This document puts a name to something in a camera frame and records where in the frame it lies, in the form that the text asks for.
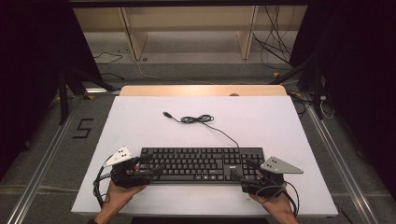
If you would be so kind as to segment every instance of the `white tabletop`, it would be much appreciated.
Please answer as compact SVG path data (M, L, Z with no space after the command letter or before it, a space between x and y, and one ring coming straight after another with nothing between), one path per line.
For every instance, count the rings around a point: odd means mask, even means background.
M122 146L133 156L139 156L142 147L235 147L222 133L199 123L177 123L163 111L176 119L209 114L215 118L209 125L227 133L240 147L262 147L265 158L275 156L304 170L303 175L284 175L298 190L299 216L338 214L289 96L116 97L72 212L100 211L92 182L105 160ZM108 180L101 182L102 193L107 186ZM296 201L290 186L288 193ZM240 186L215 185L149 185L121 213L145 217L267 215Z

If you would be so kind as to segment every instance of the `person's right hand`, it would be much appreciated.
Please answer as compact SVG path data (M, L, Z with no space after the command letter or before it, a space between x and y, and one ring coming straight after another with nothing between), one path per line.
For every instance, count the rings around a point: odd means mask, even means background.
M281 224L294 224L298 223L294 216L290 201L285 194L281 193L278 197L272 199L266 199L254 194L249 196L256 202L260 203L262 207L278 222Z

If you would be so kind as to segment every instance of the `floor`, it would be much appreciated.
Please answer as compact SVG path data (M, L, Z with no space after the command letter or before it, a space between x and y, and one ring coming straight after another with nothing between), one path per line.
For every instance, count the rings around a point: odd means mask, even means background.
M211 84L268 83L275 75L283 75L289 67L253 41L249 59L242 60L234 32L152 33L138 65L124 41L124 35L85 34L93 56L103 73L104 81L122 86L127 84ZM268 33L256 36L264 39ZM287 32L284 42L292 47L295 32ZM265 67L263 63L280 68ZM298 77L284 83L287 91L295 92ZM43 158L49 162L41 170L41 181L31 195L21 223L86 223L88 217L70 212L80 183L91 161L96 143L106 122L106 116L115 95L90 94L90 97L70 99L73 119L59 126L60 104L54 99L35 135L30 149L23 151L0 182L0 223L6 223L18 205L20 197L37 179L35 172L43 167ZM300 92L308 99L309 92ZM305 134L317 159L320 171L334 202L340 210L337 217L299 217L300 223L394 223L396 203L376 175L373 167L359 156L359 147L337 114L332 119L317 120L312 108L296 102ZM325 111L332 108L324 105ZM88 120L89 138L78 139L78 125ZM61 135L59 142L54 136ZM118 216L112 223L129 223L130 217Z

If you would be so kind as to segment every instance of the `gray carpet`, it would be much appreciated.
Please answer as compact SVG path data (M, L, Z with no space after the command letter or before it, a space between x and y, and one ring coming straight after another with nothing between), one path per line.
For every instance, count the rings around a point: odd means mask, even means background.
M100 65L102 73L113 73L125 77L124 80L111 75L104 75L105 82L114 86L124 85L160 85L160 84L197 84L185 80L160 80L158 78L143 77L134 64L109 64ZM273 69L262 64L141 64L145 75L165 78L186 78L188 80L203 80L216 84L231 84L236 82L264 82L274 80ZM296 91L295 82L285 85L288 91ZM114 95L94 95L93 99L85 99L78 107L71 125L42 186L58 188L48 190L45 188L35 196L23 223L85 223L89 218L70 212L76 199L77 190L85 175L105 125L108 112L114 100ZM302 111L299 103L295 103L296 111ZM353 223L362 223L355 205L351 201L346 188L337 173L332 160L315 128L313 121L306 112L301 122L318 166L334 201L353 220ZM78 131L77 127L82 119L83 126L91 128L87 138L76 139L85 132ZM49 109L45 118L37 127L31 139L31 148L23 151L14 161L14 164L0 182L0 223L5 223L16 201L22 193L17 186L25 186L35 172L42 156L47 150L50 141L58 129L60 120L60 105L56 100ZM334 142L339 146L349 168L359 182L362 191L368 198L373 211L380 223L394 223L396 220L396 203L376 175L372 166L366 159L356 155L356 145L348 134L343 122L334 119L325 119L325 123L332 134ZM347 223L344 215L332 218L299 217L301 223ZM129 223L130 217L116 217L112 223Z

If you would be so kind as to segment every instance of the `space bar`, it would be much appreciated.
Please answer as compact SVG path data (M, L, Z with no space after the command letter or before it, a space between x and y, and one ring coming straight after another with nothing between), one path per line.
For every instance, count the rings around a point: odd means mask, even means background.
M179 181L194 180L194 176L193 175L161 175L160 180L179 180Z

